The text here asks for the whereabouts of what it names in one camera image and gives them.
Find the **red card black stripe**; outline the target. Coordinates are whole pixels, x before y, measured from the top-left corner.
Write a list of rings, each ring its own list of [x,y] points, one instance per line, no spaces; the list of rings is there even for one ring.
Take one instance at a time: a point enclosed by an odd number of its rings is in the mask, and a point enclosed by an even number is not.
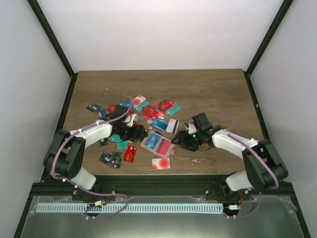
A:
[[[171,147],[171,141],[162,139],[156,149],[156,152],[162,155],[166,155]]]

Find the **blue card front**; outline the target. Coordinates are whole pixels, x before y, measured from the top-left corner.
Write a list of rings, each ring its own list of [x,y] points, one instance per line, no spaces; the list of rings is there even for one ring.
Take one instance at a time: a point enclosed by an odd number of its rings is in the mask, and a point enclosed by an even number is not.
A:
[[[161,136],[159,134],[152,131],[150,135],[147,137],[144,145],[150,149],[154,149],[160,138]]]

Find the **pink leather card holder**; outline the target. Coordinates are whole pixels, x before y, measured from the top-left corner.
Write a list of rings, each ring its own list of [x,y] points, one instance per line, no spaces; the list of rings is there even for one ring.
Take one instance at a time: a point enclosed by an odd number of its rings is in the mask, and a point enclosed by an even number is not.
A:
[[[171,140],[150,130],[140,146],[161,158],[168,158],[174,154],[175,145],[171,143]]]

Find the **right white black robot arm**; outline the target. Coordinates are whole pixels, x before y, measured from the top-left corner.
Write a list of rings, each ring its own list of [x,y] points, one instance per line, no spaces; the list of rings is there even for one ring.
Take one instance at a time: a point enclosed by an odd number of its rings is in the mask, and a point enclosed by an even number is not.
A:
[[[230,152],[243,160],[245,170],[229,175],[220,194],[230,200],[242,189],[264,191],[277,189],[289,172],[274,144],[264,139],[247,139],[231,133],[223,126],[213,126],[205,113],[185,122],[185,130],[176,133],[172,143],[195,152],[203,144]]]

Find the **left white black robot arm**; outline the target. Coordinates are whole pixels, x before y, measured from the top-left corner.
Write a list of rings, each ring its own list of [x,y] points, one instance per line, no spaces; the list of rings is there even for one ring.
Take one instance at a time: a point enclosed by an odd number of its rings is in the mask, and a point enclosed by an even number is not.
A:
[[[99,117],[91,125],[78,130],[58,130],[47,151],[43,164],[55,179],[67,179],[84,188],[90,200],[100,197],[101,187],[96,177],[82,167],[84,151],[101,139],[118,135],[122,141],[137,142],[148,136],[143,125],[138,125],[137,114],[131,108],[116,105],[114,111]]]

